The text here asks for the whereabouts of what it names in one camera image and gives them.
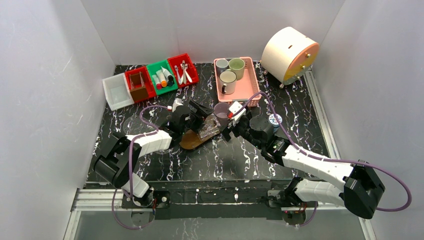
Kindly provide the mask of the clear textured square holder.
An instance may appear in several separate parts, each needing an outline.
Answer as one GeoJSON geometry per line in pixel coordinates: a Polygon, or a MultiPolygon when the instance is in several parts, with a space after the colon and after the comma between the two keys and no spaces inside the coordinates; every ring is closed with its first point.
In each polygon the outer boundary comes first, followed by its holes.
{"type": "Polygon", "coordinates": [[[218,135],[221,124],[219,123],[216,115],[212,113],[203,122],[203,127],[198,131],[197,136],[201,141],[206,141],[215,135],[218,135]]]}

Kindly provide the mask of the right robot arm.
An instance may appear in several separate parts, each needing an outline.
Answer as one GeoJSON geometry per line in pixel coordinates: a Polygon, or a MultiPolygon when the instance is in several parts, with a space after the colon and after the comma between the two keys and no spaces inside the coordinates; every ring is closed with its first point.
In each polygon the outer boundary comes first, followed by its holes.
{"type": "Polygon", "coordinates": [[[354,215],[371,219],[385,191],[375,170],[366,161],[338,163],[326,161],[291,144],[283,131],[274,130],[266,119],[242,116],[238,123],[229,121],[223,130],[242,137],[260,150],[270,163],[309,173],[319,181],[295,177],[284,189],[282,200],[294,206],[303,202],[322,202],[345,207],[354,215]]]}

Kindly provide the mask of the white ribbed mug black rim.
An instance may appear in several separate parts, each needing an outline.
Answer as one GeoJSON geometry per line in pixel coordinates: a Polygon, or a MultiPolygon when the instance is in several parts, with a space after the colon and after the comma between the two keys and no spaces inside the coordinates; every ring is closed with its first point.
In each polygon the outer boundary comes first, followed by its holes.
{"type": "Polygon", "coordinates": [[[219,75],[218,83],[221,94],[231,95],[236,91],[237,75],[231,70],[225,70],[219,75]]]}

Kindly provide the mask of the purple mug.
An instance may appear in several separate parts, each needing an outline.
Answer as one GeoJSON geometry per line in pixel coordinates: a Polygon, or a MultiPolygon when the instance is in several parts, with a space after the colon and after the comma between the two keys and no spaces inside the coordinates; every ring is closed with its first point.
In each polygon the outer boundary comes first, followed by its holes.
{"type": "Polygon", "coordinates": [[[230,119],[228,118],[228,115],[230,114],[229,108],[230,105],[225,102],[220,102],[214,107],[214,115],[221,127],[226,127],[230,122],[230,119]]]}

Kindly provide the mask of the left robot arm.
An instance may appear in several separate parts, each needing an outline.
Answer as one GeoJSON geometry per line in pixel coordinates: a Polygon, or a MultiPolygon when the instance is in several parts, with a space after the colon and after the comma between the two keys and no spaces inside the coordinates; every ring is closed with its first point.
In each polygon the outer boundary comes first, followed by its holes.
{"type": "Polygon", "coordinates": [[[171,115],[160,126],[142,119],[143,123],[153,127],[151,132],[136,135],[112,133],[104,148],[93,157],[92,170],[116,189],[127,192],[130,198],[143,198],[150,185],[134,172],[138,159],[173,148],[188,136],[189,131],[198,133],[205,126],[207,117],[214,112],[212,108],[193,100],[189,101],[188,106],[183,105],[179,98],[167,109],[171,115]]]}

